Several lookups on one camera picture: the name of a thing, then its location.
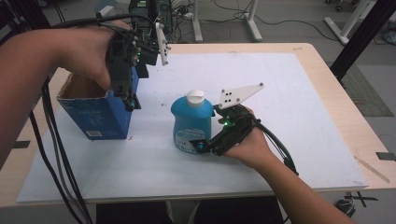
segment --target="blue box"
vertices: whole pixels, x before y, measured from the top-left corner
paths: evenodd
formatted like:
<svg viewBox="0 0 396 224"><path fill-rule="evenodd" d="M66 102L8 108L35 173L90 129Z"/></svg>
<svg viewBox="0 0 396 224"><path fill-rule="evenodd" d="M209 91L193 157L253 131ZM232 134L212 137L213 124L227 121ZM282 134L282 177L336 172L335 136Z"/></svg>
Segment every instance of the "blue box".
<svg viewBox="0 0 396 224"><path fill-rule="evenodd" d="M137 91L138 77L132 69L133 93ZM57 100L88 139L125 139L132 112L125 110L120 98L105 91L94 81L70 74Z"/></svg>

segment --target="black pants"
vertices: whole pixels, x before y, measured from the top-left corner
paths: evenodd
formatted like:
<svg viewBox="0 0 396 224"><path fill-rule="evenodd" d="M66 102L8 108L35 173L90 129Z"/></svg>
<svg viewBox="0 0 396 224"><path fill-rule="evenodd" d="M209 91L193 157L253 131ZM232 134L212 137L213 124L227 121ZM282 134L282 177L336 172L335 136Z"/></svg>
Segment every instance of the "black pants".
<svg viewBox="0 0 396 224"><path fill-rule="evenodd" d="M97 224L171 224L166 204L107 203L96 206ZM194 224L283 223L276 197L201 200Z"/></svg>

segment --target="hand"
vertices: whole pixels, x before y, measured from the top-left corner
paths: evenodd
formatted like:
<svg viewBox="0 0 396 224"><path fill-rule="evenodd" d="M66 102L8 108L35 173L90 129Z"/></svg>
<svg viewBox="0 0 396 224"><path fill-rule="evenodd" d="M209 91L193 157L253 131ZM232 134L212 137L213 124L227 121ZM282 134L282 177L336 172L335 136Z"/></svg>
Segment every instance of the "hand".
<svg viewBox="0 0 396 224"><path fill-rule="evenodd" d="M262 130L253 128L251 133L241 142L241 144L232 147L225 154L227 157L240 160L246 166L257 169L263 163L276 159L277 157L268 147Z"/></svg>
<svg viewBox="0 0 396 224"><path fill-rule="evenodd" d="M118 26L131 29L122 21ZM110 89L110 75L106 67L106 52L114 31L106 27L84 27L63 30L66 38L61 47L60 67L77 75L88 77L104 90Z"/></svg>

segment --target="detergent bottle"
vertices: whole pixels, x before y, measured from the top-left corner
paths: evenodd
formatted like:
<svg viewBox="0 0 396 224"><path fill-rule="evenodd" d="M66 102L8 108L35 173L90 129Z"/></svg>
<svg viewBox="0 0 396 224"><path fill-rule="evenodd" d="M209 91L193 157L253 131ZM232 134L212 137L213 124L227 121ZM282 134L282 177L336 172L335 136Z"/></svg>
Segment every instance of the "detergent bottle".
<svg viewBox="0 0 396 224"><path fill-rule="evenodd" d="M178 98L171 107L175 116L173 138L177 148L197 153L190 140L211 137L213 106L205 99L203 91L193 90Z"/></svg>

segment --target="white board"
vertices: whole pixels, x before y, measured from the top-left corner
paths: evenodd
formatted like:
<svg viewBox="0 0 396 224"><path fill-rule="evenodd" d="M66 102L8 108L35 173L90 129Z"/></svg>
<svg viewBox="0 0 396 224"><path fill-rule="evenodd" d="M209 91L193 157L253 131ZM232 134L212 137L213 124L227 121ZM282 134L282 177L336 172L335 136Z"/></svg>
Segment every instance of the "white board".
<svg viewBox="0 0 396 224"><path fill-rule="evenodd" d="M64 110L56 112L68 158L87 201L271 194L262 177L239 161L189 154L176 149L172 140L170 107L178 97L198 89L214 105L222 89L260 82L265 88L244 105L288 148L303 181L316 190L366 186L293 54L171 54L168 59L165 67L149 66L150 78L140 79L142 109L133 113L126 140L90 141ZM218 118L212 119L213 135L221 129ZM49 159L55 161L49 133L44 135L44 145ZM59 200L37 151L17 201Z"/></svg>

